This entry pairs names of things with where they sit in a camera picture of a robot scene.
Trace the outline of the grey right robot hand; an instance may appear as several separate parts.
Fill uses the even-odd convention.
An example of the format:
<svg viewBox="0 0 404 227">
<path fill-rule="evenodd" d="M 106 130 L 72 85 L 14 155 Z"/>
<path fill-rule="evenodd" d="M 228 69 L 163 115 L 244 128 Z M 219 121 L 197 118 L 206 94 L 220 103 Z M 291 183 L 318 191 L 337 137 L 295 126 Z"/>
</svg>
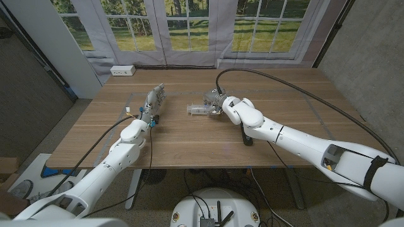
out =
<svg viewBox="0 0 404 227">
<path fill-rule="evenodd" d="M 223 112 L 222 104 L 226 96 L 218 92 L 217 88 L 204 93 L 203 101 L 208 115 L 221 115 Z"/>
</svg>

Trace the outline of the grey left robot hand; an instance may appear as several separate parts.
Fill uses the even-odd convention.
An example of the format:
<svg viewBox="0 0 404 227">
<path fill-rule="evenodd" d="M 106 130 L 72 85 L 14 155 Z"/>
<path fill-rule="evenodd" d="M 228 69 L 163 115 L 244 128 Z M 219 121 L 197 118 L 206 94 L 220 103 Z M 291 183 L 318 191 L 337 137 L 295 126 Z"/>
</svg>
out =
<svg viewBox="0 0 404 227">
<path fill-rule="evenodd" d="M 158 122 L 158 110 L 166 97 L 164 86 L 165 85 L 162 83 L 154 87 L 154 89 L 147 94 L 144 105 L 140 110 L 140 120 L 146 123 L 151 123 L 152 121 Z"/>
</svg>

